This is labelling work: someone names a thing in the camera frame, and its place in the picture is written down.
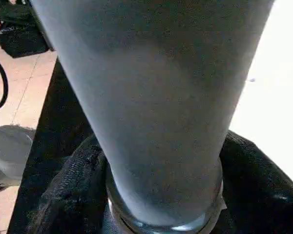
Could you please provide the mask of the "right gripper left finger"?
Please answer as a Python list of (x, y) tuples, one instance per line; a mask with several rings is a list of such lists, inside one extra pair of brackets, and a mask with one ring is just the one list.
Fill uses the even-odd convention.
[(31, 219), (33, 234), (98, 234), (107, 203), (106, 158), (86, 138), (52, 179)]

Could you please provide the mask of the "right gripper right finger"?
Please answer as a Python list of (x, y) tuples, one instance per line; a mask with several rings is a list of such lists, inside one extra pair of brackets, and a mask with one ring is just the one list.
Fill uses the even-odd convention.
[(228, 131), (220, 160), (226, 208), (214, 234), (293, 234), (293, 181), (253, 142)]

